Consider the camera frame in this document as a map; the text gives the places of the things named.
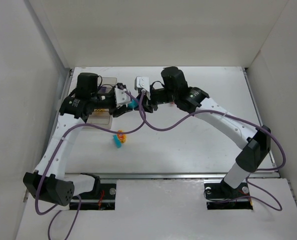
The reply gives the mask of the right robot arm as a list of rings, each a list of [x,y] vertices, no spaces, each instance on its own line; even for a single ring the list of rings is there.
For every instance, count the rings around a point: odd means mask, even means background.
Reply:
[[[138,91],[140,114],[152,113],[159,105],[173,102],[180,110],[205,121],[231,139],[241,152],[221,182],[206,190],[213,199],[238,197],[242,182],[258,170],[271,150],[271,130],[230,115],[208,93],[189,86],[183,71],[176,66],[164,68],[161,77],[163,82],[159,89],[154,88],[148,77],[136,77],[134,88]]]

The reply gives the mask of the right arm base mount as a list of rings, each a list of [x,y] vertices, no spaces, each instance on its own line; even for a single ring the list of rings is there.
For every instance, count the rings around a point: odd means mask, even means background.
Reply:
[[[246,182],[242,182],[236,189],[224,182],[207,182],[204,184],[203,195],[208,210],[253,210]]]

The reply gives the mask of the yellow black striped lego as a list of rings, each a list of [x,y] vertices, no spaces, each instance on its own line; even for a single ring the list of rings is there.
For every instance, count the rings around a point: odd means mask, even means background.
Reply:
[[[94,111],[95,111],[95,112],[103,113],[103,112],[107,112],[107,109],[103,109],[103,108],[101,108],[101,109],[95,109]]]

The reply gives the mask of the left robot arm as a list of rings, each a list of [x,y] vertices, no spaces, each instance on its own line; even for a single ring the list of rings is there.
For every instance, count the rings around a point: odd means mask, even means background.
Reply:
[[[125,110],[131,98],[127,87],[116,83],[109,90],[102,89],[103,79],[95,73],[82,72],[76,87],[63,100],[54,133],[47,149],[32,173],[27,172],[23,183],[37,200],[58,206],[67,206],[73,197],[81,193],[98,192],[100,179],[82,173],[66,178],[66,164],[79,132],[94,110],[109,110],[113,114],[119,108]]]

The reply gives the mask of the teal curved lego brick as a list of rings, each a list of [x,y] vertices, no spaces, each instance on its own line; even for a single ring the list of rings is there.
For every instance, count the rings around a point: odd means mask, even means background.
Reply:
[[[138,107],[138,103],[135,100],[132,100],[131,103],[127,105],[127,107],[131,110],[135,110]]]

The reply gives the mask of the purple lego brick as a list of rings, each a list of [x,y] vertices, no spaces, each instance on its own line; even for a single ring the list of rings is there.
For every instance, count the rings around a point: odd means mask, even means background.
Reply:
[[[106,90],[107,90],[107,87],[106,86],[102,86],[101,88],[100,88],[100,92],[102,93],[105,93],[106,92]]]

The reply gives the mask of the yellow orange patterned lego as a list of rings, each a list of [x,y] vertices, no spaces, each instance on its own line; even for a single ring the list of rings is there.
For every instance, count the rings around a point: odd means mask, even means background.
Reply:
[[[122,144],[124,144],[127,140],[127,135],[124,134],[124,132],[122,130],[118,130],[116,136]]]

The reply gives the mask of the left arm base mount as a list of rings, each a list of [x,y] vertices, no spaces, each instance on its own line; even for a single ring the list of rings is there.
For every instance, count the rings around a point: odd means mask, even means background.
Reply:
[[[84,192],[81,197],[81,211],[113,211],[116,206],[117,181],[102,179],[96,193]]]

